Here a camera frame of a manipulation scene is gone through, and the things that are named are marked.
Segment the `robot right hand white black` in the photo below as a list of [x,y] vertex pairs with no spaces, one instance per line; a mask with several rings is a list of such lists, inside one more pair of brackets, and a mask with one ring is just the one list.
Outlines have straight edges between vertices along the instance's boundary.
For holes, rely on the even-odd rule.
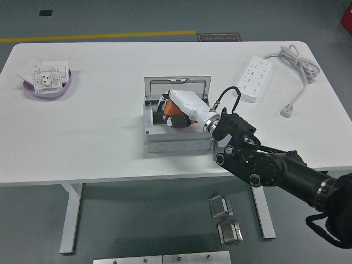
[[163,122],[172,128],[186,128],[198,123],[204,132],[211,133],[220,120],[220,115],[192,91],[171,89],[159,99],[157,113]]

